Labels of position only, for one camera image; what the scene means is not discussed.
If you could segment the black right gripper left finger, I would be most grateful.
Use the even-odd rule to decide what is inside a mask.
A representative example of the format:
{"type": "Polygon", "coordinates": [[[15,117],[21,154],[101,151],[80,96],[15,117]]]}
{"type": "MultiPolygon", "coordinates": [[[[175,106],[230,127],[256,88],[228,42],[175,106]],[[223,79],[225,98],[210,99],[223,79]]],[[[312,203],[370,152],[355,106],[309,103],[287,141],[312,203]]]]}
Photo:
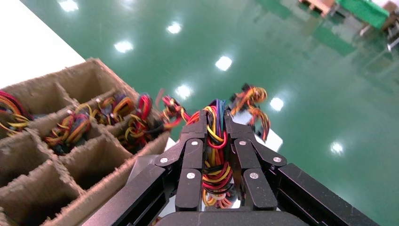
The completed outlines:
{"type": "Polygon", "coordinates": [[[207,117],[199,111],[198,121],[182,128],[179,141],[155,160],[155,165],[166,170],[166,193],[176,193],[176,211],[200,211],[202,192],[203,155],[207,147],[207,117]]]}

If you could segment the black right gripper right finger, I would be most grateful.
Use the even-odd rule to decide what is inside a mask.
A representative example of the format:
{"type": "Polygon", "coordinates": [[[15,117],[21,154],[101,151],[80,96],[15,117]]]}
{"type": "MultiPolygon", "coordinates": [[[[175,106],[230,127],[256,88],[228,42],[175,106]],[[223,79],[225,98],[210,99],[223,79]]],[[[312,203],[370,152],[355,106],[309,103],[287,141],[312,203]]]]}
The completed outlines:
{"type": "Polygon", "coordinates": [[[277,169],[287,165],[287,159],[278,153],[282,139],[273,132],[271,141],[263,141],[246,124],[248,121],[248,113],[237,117],[230,110],[224,113],[228,161],[238,198],[250,210],[276,210],[273,184],[277,169]]]}

